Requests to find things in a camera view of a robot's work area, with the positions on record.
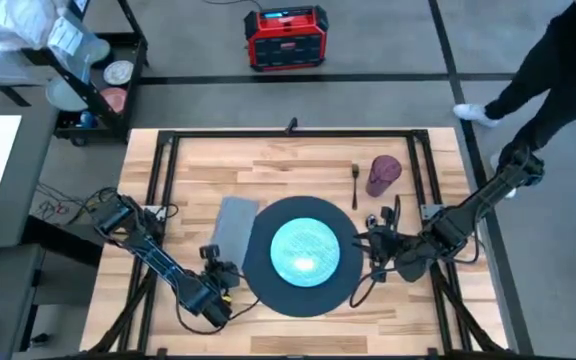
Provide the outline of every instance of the black pants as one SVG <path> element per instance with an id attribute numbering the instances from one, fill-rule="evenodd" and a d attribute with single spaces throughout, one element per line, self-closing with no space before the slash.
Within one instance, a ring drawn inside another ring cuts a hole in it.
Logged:
<path id="1" fill-rule="evenodd" d="M 519 130 L 511 144 L 527 145 L 532 151 L 541 149 L 557 131 L 576 120 L 575 71 L 558 58 L 553 34 L 547 31 L 530 50 L 512 83 L 497 100 L 486 106 L 489 118 L 501 119 L 533 97 L 550 90 L 537 115 Z"/>

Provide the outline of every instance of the person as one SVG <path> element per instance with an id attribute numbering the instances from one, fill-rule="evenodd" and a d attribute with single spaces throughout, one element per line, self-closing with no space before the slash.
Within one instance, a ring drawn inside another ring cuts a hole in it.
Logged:
<path id="1" fill-rule="evenodd" d="M 537 115 L 519 130 L 498 158 L 494 156 L 493 168 L 508 161 L 513 149 L 527 146 L 534 152 L 543 148 L 559 130 L 576 120 L 576 0 L 552 19 L 496 100 L 485 106 L 457 105 L 453 112 L 463 120 L 494 128 L 506 115 L 546 90 L 550 93 Z"/>

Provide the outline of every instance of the white sneaker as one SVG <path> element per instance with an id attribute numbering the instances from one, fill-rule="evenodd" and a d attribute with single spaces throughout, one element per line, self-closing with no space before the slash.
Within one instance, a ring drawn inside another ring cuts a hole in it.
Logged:
<path id="1" fill-rule="evenodd" d="M 492 166 L 492 171 L 497 172 L 497 167 L 499 167 L 499 158 L 501 157 L 501 152 L 495 153 L 490 157 L 490 165 Z M 506 194 L 506 199 L 512 199 L 517 195 L 517 189 L 512 189 L 508 194 Z"/>
<path id="2" fill-rule="evenodd" d="M 494 128 L 499 125 L 499 120 L 492 120 L 486 116 L 486 109 L 483 105 L 460 104 L 452 108 L 452 111 L 460 119 L 476 121 L 485 127 Z"/>

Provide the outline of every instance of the red portable power station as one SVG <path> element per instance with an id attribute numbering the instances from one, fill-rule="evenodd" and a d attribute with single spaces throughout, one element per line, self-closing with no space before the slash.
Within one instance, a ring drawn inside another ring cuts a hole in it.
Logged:
<path id="1" fill-rule="evenodd" d="M 328 17 L 321 6 L 251 11 L 244 22 L 257 71 L 318 66 L 325 59 Z"/>

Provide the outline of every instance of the black circular mat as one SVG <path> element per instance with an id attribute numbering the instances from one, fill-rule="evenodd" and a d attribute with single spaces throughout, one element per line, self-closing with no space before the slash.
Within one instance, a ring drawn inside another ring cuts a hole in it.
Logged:
<path id="1" fill-rule="evenodd" d="M 318 286 L 291 285 L 272 265 L 270 245 L 275 233 L 288 221 L 298 218 L 323 222 L 339 241 L 339 265 L 330 278 Z M 332 311 L 350 296 L 361 276 L 363 255 L 352 246 L 356 234 L 348 216 L 325 200 L 309 196 L 279 200 L 255 218 L 243 265 L 248 285 L 262 303 L 284 315 L 310 317 Z"/>

